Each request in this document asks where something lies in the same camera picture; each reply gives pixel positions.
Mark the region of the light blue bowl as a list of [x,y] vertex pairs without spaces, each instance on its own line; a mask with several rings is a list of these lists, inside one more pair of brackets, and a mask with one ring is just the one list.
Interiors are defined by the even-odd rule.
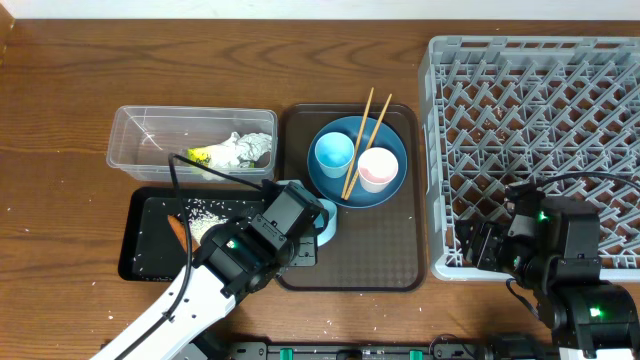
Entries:
[[278,231],[303,249],[317,250],[337,231],[337,206],[316,197],[299,180],[278,181],[276,199]]

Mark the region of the white paper napkin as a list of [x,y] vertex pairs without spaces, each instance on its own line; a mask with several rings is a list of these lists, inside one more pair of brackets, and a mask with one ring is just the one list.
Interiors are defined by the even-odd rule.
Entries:
[[215,168],[243,169],[252,168],[255,163],[267,152],[272,150],[272,136],[266,133],[249,133],[240,136],[232,132],[230,137],[217,145],[224,151],[225,160],[220,160]]

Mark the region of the orange carrot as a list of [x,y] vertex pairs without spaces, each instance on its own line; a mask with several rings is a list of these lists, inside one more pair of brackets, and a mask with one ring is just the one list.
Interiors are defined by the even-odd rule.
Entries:
[[168,215],[167,220],[182,249],[186,251],[187,238],[183,223],[174,215]]

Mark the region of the green yellow snack wrapper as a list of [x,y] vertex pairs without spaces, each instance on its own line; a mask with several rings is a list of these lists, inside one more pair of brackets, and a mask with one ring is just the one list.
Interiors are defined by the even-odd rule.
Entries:
[[224,151],[217,145],[189,148],[186,151],[186,157],[193,162],[209,168],[215,168],[220,160],[225,160]]

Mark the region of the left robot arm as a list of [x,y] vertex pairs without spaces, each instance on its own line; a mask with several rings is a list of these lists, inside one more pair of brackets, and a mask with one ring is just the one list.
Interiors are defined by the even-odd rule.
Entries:
[[96,359],[172,359],[287,268],[316,263],[314,222],[328,211],[298,183],[263,187],[272,192],[264,211],[208,230],[166,291]]

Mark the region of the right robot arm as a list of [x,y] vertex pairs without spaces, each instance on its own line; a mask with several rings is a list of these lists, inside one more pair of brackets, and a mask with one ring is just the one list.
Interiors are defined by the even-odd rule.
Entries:
[[466,262],[505,273],[534,293],[529,308],[561,348],[587,358],[600,350],[639,352],[639,315],[628,291],[601,279],[600,219],[590,203],[548,196],[533,184],[510,186],[508,223],[455,223]]

